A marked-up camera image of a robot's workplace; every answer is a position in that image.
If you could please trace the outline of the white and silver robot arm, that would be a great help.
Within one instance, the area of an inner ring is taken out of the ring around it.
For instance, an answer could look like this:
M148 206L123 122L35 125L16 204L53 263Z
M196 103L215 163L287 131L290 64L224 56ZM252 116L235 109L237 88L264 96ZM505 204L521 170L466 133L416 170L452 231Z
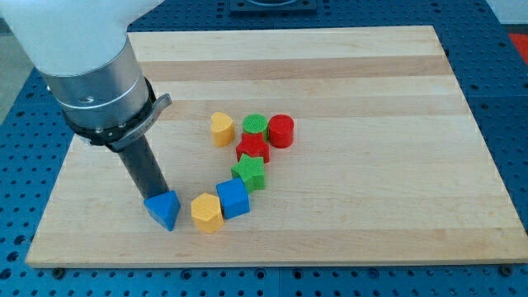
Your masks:
M127 35L159 0L2 0L1 16L75 134L114 152L148 147L157 102Z

